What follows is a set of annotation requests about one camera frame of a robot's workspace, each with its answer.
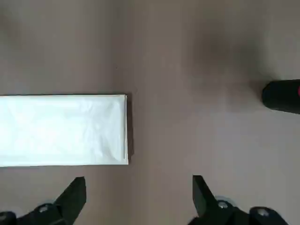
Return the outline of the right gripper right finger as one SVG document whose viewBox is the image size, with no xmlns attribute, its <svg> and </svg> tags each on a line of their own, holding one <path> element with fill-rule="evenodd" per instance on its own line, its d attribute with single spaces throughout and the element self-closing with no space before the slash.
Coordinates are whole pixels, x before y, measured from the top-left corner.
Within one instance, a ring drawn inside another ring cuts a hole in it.
<svg viewBox="0 0 300 225">
<path fill-rule="evenodd" d="M 197 217 L 191 225 L 286 225 L 279 213 L 268 207 L 252 207 L 245 212 L 227 200 L 217 199 L 203 176 L 193 175 L 193 203 Z"/>
</svg>

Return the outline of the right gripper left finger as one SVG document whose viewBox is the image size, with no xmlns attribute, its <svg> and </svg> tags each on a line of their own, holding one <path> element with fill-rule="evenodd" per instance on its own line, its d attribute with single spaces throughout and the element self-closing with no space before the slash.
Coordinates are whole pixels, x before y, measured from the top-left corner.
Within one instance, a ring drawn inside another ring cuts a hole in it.
<svg viewBox="0 0 300 225">
<path fill-rule="evenodd" d="M 17 217 L 12 211 L 0 213 L 2 225 L 72 225 L 86 203 L 86 180 L 76 177 L 52 203 L 37 206 L 33 211 Z"/>
</svg>

